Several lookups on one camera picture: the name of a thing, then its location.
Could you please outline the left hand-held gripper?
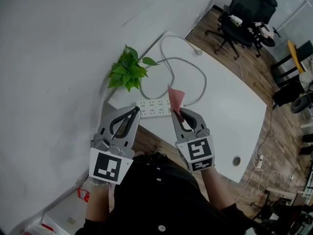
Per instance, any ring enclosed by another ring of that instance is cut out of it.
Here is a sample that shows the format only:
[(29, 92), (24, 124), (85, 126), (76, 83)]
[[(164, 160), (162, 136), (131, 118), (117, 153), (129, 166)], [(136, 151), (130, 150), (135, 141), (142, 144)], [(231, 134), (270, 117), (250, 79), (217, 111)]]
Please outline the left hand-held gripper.
[[(116, 109), (100, 121), (98, 132), (91, 142), (89, 176), (109, 184), (119, 185), (133, 163), (132, 149), (139, 126), (141, 112), (137, 106)], [(128, 122), (122, 133), (114, 131), (114, 126), (124, 119)]]

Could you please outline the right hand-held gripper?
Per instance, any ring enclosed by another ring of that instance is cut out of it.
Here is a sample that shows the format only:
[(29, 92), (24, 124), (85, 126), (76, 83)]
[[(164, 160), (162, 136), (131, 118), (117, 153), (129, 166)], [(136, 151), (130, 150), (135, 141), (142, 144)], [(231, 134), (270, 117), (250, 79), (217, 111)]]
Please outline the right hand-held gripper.
[(210, 130), (203, 117), (186, 108), (172, 111), (177, 142), (175, 146), (190, 172), (205, 170), (215, 165), (215, 151)]

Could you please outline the pink cloth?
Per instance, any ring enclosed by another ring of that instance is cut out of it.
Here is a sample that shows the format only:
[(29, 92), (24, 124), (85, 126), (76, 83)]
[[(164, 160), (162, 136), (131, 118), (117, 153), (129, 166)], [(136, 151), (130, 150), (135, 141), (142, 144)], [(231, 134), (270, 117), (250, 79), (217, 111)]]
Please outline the pink cloth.
[(173, 89), (170, 85), (168, 85), (168, 97), (170, 102), (170, 111), (175, 111), (181, 122), (184, 122), (183, 117), (180, 114), (180, 106), (182, 104), (183, 98), (185, 96), (185, 92), (182, 92), (180, 90)]

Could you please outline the person's left forearm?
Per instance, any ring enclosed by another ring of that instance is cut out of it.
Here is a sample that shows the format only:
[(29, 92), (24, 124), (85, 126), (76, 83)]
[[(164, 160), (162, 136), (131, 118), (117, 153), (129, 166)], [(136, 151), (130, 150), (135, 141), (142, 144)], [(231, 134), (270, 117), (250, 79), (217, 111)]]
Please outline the person's left forearm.
[(89, 195), (86, 219), (94, 222), (105, 222), (109, 214), (109, 185), (93, 186)]

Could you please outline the person's right forearm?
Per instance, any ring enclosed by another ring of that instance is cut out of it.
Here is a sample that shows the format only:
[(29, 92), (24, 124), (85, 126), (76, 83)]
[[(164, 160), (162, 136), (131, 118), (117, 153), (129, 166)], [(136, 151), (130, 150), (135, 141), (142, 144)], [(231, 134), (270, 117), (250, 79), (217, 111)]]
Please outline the person's right forearm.
[(223, 183), (215, 167), (201, 171), (202, 180), (209, 198), (209, 202), (219, 210), (235, 204), (235, 199)]

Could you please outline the green potted plant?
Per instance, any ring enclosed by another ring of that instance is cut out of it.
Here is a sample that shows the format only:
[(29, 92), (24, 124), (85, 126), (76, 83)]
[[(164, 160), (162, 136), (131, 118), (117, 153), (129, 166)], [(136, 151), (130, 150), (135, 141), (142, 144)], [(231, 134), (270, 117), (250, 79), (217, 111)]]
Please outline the green potted plant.
[(107, 76), (108, 88), (125, 87), (128, 92), (132, 88), (139, 89), (141, 87), (140, 80), (148, 77), (147, 69), (142, 64), (147, 67), (159, 65), (150, 57), (140, 59), (134, 48), (125, 45), (118, 61), (112, 64), (111, 71)]

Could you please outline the red tag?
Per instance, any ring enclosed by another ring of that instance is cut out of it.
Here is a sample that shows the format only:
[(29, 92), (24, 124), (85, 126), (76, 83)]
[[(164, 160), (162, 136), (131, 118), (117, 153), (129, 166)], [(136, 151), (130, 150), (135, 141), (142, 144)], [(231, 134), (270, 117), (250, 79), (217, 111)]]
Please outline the red tag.
[(79, 199), (84, 200), (86, 203), (89, 202), (89, 196), (90, 196), (90, 192), (89, 191), (87, 191), (85, 189), (82, 189), (82, 188), (78, 188), (77, 189), (77, 195), (78, 195)]

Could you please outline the person's black garment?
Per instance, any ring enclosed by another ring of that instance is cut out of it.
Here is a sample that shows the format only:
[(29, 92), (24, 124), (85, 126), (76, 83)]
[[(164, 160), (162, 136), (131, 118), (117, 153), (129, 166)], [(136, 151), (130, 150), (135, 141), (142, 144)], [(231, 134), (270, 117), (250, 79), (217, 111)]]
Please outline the person's black garment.
[(195, 177), (165, 154), (134, 158), (114, 188), (105, 222), (85, 218), (75, 235), (271, 235), (237, 205), (219, 210)]

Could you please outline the white low cabinet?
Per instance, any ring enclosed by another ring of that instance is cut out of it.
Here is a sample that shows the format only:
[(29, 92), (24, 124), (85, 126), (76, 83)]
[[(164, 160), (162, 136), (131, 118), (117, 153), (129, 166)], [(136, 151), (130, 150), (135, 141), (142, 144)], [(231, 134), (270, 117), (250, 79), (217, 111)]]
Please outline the white low cabinet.
[[(86, 179), (80, 188), (90, 192), (90, 180)], [(85, 223), (87, 205), (88, 203), (78, 198), (75, 190), (45, 213), (42, 224), (56, 235), (74, 235)]]

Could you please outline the black office chair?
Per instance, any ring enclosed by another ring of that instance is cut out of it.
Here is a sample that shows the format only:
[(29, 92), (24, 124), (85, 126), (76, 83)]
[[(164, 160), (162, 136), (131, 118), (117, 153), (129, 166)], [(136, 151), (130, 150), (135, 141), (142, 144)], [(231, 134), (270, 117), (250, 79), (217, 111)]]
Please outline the black office chair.
[[(249, 32), (249, 26), (252, 24), (253, 11), (249, 8), (249, 2), (252, 0), (232, 0), (230, 5), (224, 6), (222, 14), (219, 17), (219, 31), (206, 30), (205, 35), (213, 34), (223, 38), (223, 42), (215, 50), (215, 54), (219, 54), (220, 49), (228, 43), (235, 52), (234, 59), (239, 58), (239, 53), (235, 48), (235, 43), (239, 43), (245, 47), (251, 47), (253, 40)], [(237, 25), (230, 19), (230, 15), (235, 15), (243, 20), (241, 25)]]
[(260, 49), (263, 47), (263, 45), (267, 47), (274, 47), (275, 41), (271, 38), (264, 38), (260, 35), (259, 30), (255, 27), (255, 23), (261, 22), (263, 25), (268, 25), (268, 28), (270, 30), (274, 31), (274, 35), (277, 35), (279, 38), (281, 38), (281, 35), (276, 30), (275, 27), (269, 25), (269, 21), (272, 18), (273, 14), (276, 12), (276, 8), (278, 6), (278, 3), (276, 0), (260, 0), (262, 6), (260, 7), (260, 12), (257, 15), (257, 21), (253, 23), (251, 28), (251, 33), (253, 36), (253, 42), (256, 47), (257, 53), (256, 57), (259, 58), (261, 56)]

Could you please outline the black metal stand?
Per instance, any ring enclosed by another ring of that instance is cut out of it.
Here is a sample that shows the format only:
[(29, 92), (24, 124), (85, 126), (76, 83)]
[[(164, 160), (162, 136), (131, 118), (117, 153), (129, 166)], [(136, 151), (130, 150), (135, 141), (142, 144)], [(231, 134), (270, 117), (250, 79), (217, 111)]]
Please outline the black metal stand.
[(307, 226), (313, 225), (313, 205), (307, 205), (307, 198), (301, 193), (294, 199), (269, 199), (270, 192), (264, 205), (252, 218), (260, 221), (273, 235), (299, 235)]

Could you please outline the pale folded garment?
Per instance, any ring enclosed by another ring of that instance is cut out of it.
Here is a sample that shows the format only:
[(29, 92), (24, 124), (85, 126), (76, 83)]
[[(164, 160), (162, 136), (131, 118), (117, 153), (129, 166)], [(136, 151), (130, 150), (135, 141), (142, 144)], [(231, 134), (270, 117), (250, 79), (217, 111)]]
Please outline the pale folded garment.
[(260, 35), (264, 38), (274, 39), (274, 31), (268, 28), (268, 25), (263, 25), (261, 22), (255, 23), (255, 27), (259, 30)]

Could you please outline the yellow round table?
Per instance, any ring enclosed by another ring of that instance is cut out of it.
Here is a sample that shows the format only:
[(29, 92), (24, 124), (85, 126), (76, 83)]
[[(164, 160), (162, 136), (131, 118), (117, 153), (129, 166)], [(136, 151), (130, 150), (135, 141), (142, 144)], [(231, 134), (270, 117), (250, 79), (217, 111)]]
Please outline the yellow round table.
[[(270, 66), (272, 78), (279, 88), (290, 83), (292, 79), (289, 78), (289, 75), (291, 75), (292, 73), (298, 71), (298, 73), (301, 74), (305, 71), (298, 59), (296, 45), (291, 40), (288, 40), (287, 47), (289, 50), (289, 55)], [(279, 71), (279, 68), (289, 60), (293, 60), (294, 67), (289, 69), (288, 71), (281, 73)]]

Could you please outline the red and white container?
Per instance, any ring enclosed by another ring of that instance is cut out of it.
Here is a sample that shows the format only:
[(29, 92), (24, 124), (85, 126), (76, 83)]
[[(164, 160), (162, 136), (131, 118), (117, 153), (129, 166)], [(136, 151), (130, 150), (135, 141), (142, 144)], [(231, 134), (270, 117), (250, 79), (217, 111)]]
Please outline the red and white container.
[(22, 235), (56, 235), (56, 233), (45, 226), (35, 224), (26, 227)]

